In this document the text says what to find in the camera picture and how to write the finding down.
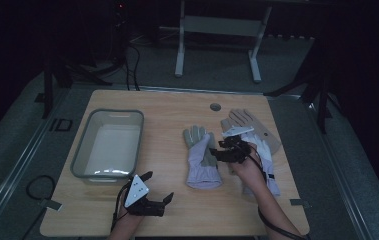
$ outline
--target gray carpet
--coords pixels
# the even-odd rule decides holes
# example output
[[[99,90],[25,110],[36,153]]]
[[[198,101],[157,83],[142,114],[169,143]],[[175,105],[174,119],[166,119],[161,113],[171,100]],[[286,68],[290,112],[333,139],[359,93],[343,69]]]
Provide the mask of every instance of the gray carpet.
[[[186,49],[184,76],[177,79],[174,77],[175,39],[168,38],[159,46],[142,46],[140,42],[135,46],[140,51],[137,79],[142,90],[168,87],[261,93],[292,81],[311,42],[265,39],[258,57],[264,79],[261,84],[252,82],[246,49],[243,48],[206,50],[190,43]],[[130,67],[133,68],[136,51],[129,49],[128,54]],[[103,78],[115,83],[111,88],[125,87],[123,70]],[[42,91],[41,86],[42,78],[39,76],[23,91],[0,123],[0,185],[20,159],[24,146],[39,124],[46,123],[40,119],[43,106],[33,102],[37,93]],[[74,84],[53,113],[52,118],[73,120],[71,131],[49,131],[49,128],[44,131],[44,137],[25,174],[2,211],[0,239],[21,239],[36,219],[41,208],[36,200],[26,195],[26,185],[41,174],[58,178],[90,94],[97,88],[100,87],[91,83]],[[301,91],[302,87],[289,94],[299,95]],[[311,204],[310,208],[305,209],[311,238],[379,239],[379,183],[346,119],[330,106],[334,118],[326,120],[328,134],[322,136],[314,123],[314,112],[299,100],[279,97],[270,99],[269,103],[301,198]],[[338,171],[335,171],[332,162],[335,159],[339,161],[340,172],[353,192],[361,216],[367,220],[368,237],[358,236],[358,227],[355,222],[353,224],[353,217],[347,210],[352,205],[341,195],[344,189],[341,189]],[[50,188],[41,181],[32,191],[47,194]],[[40,220],[27,239],[48,239],[40,235],[39,225]]]

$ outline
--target glove cuff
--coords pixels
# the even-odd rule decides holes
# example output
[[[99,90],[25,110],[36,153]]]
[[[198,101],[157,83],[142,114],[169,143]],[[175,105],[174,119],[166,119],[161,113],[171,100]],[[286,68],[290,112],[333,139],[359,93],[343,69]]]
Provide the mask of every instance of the glove cuff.
[[[213,189],[222,181],[216,167],[190,167],[186,184],[196,189]]]

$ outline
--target small round object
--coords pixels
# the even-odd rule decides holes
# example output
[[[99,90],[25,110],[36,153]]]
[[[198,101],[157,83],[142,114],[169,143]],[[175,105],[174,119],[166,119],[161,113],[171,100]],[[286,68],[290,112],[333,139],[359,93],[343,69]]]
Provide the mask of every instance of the small round object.
[[[218,112],[221,110],[221,106],[218,103],[211,103],[210,109],[213,110],[214,112]]]

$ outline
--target white metal leg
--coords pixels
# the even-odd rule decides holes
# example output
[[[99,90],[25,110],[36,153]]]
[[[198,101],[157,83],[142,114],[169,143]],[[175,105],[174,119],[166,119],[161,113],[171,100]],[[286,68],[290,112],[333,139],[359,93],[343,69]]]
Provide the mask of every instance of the white metal leg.
[[[264,32],[266,30],[267,22],[270,17],[271,7],[267,7],[266,12],[264,14],[263,20],[258,28],[257,41],[255,42],[255,46],[252,50],[248,51],[249,63],[251,65],[252,78],[256,83],[261,82],[260,69],[258,67],[257,62],[257,54],[260,49],[261,41],[264,37]]]
[[[241,19],[185,16],[185,0],[181,0],[180,3],[179,49],[177,51],[176,69],[174,72],[176,77],[183,76],[183,66],[185,59],[185,31],[188,31],[256,37],[257,40],[255,42],[254,48],[248,52],[248,58],[251,65],[253,81],[261,82],[257,55],[261,45],[261,40],[264,37],[267,21],[270,17],[272,9],[271,7],[267,7],[262,21],[253,21]]]
[[[181,1],[180,5],[180,29],[179,29],[179,49],[177,50],[176,77],[183,76],[183,65],[185,61],[185,1]]]

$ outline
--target work glove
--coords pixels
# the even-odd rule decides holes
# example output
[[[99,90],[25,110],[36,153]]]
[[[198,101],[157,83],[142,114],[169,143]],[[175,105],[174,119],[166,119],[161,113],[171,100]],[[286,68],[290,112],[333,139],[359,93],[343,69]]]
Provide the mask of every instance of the work glove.
[[[247,109],[232,109],[229,117],[221,121],[223,132],[231,127],[253,127],[255,134],[268,143],[271,154],[279,150],[280,141]]]
[[[260,156],[263,171],[266,174],[267,187],[274,196],[280,196],[279,186],[277,186],[276,180],[274,179],[273,161],[267,142],[265,140],[261,140],[261,138],[253,132],[241,134],[241,139],[245,142],[250,142],[257,145],[256,150]],[[250,191],[244,189],[244,193],[249,194]]]
[[[217,169],[217,159],[209,148],[215,148],[213,133],[207,133],[204,127],[192,126],[183,131],[183,137],[189,149],[189,174],[186,184],[197,189],[213,189],[221,185]]]

